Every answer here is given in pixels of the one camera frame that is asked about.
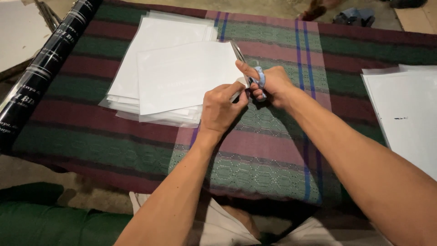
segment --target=right hand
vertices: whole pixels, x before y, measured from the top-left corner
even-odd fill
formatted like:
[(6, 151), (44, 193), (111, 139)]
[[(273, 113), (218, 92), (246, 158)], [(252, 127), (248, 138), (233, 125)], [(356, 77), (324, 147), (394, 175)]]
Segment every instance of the right hand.
[[(246, 76), (252, 77), (256, 80), (260, 79), (258, 72), (247, 65), (246, 63), (237, 60), (235, 62), (237, 68)], [(281, 66), (272, 67), (263, 71), (266, 76), (266, 84), (264, 89), (268, 92), (267, 99), (271, 101), (273, 106), (278, 108), (284, 108), (288, 104), (287, 96), (290, 94), (290, 90), (296, 89), (288, 78), (285, 69)], [(263, 91), (257, 84), (252, 83), (250, 85), (253, 95), (258, 99), (262, 99)]]

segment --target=table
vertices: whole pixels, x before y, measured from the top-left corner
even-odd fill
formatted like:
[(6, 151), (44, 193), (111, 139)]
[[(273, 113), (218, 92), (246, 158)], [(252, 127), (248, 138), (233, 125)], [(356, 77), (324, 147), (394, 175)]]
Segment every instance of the table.
[[(139, 193), (159, 185), (197, 130), (121, 119), (97, 106), (140, 16), (150, 9), (215, 20), (220, 40), (235, 40), (249, 64), (284, 66), (295, 86), (382, 144), (361, 69), (437, 64), (435, 35), (104, 0), (18, 136), (13, 155)], [(250, 102), (205, 180), (217, 195), (323, 205), (348, 200), (296, 121), (267, 103)]]

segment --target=scissor handle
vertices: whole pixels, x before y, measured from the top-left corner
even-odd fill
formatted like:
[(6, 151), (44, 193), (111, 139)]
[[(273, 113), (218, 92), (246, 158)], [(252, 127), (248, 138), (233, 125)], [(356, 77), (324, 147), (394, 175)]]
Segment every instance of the scissor handle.
[(261, 99), (259, 99), (259, 100), (257, 99), (257, 101), (259, 101), (259, 102), (264, 102), (264, 101), (267, 99), (267, 96), (266, 96), (266, 94), (264, 93), (264, 86), (265, 86), (265, 84), (266, 84), (266, 76), (264, 75), (263, 69), (262, 69), (260, 66), (258, 66), (258, 67), (254, 67), (254, 69), (257, 71), (258, 75), (260, 76), (260, 80), (258, 81), (258, 80), (256, 80), (256, 79), (254, 79), (253, 77), (250, 77), (250, 78), (253, 80), (253, 82), (254, 82), (255, 84), (258, 85), (258, 87), (259, 87), (261, 90), (263, 90), (263, 98), (261, 98)]

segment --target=tablecloth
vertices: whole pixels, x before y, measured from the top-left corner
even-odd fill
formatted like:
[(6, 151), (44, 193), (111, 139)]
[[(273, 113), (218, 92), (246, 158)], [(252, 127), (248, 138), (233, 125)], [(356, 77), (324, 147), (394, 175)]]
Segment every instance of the tablecloth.
[[(283, 66), (295, 86), (381, 144), (361, 69), (437, 64), (435, 35), (104, 0), (13, 145), (15, 156), (138, 193), (159, 185), (197, 129), (138, 123), (97, 106), (148, 10), (214, 20), (220, 41), (235, 40), (250, 65)], [(205, 181), (213, 194), (232, 197), (312, 204), (348, 198), (296, 121), (267, 102), (250, 101)]]

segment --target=stack of paper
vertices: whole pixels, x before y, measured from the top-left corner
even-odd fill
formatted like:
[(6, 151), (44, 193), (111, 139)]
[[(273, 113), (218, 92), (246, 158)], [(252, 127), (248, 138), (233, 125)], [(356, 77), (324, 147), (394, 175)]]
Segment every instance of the stack of paper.
[(437, 180), (437, 66), (363, 72), (387, 145)]
[(212, 20), (151, 11), (100, 105), (139, 122), (197, 127), (206, 91), (246, 83), (231, 43), (216, 40)]

